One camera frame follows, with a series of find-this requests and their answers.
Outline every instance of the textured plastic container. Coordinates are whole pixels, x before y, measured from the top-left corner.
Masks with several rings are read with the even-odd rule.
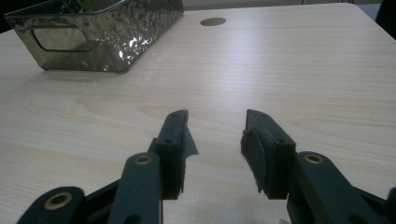
[[[45,70],[122,72],[182,15],[181,0],[55,0],[6,19]]]

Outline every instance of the screw hole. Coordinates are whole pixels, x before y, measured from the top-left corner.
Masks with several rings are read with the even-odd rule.
[[[348,219],[349,219],[350,223],[353,223],[353,224],[367,224],[367,221],[364,220],[364,218],[357,216],[357,215],[350,215],[348,217]]]
[[[311,162],[311,163],[314,163],[314,164],[321,164],[321,163],[323,163],[323,159],[321,158],[321,157],[319,157],[319,156],[317,156],[317,155],[306,155],[305,156],[305,160],[306,161],[309,161],[309,162]]]
[[[134,162],[139,165],[144,165],[144,164],[151,162],[151,157],[150,156],[140,156],[140,157],[134,159]]]
[[[131,215],[125,218],[124,224],[140,224],[143,218],[139,215]]]
[[[44,207],[48,210],[55,210],[70,203],[72,198],[73,196],[70,192],[57,193],[46,200]]]

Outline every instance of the black object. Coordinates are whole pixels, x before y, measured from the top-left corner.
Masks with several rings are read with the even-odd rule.
[[[76,187],[50,190],[33,202],[18,223],[163,223],[163,200],[178,198],[185,160],[198,154],[187,121],[187,110],[168,115],[148,152],[127,160],[120,180],[86,197]]]
[[[396,1],[383,0],[376,15],[375,22],[396,39]]]
[[[293,140],[262,112],[247,111],[241,148],[259,191],[288,198],[292,223],[396,223],[396,188],[386,201],[355,189],[328,158],[296,153]]]

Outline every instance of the wooden table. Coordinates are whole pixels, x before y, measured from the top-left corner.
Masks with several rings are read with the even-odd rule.
[[[212,17],[227,21],[200,24]],[[0,77],[1,223],[50,189],[118,179],[182,108],[200,155],[164,223],[289,221],[240,154],[248,108],[354,186],[382,198],[396,186],[396,42],[349,4],[185,12],[123,75],[42,71],[10,31]]]

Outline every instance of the light wood grain surface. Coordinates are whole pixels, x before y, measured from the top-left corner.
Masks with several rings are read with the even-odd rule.
[[[200,25],[211,17],[227,21]],[[10,31],[0,78],[0,223],[50,189],[118,179],[182,108],[200,155],[164,223],[290,221],[240,154],[249,108],[354,186],[382,198],[396,186],[396,42],[352,5],[189,11],[123,75],[44,72]]]

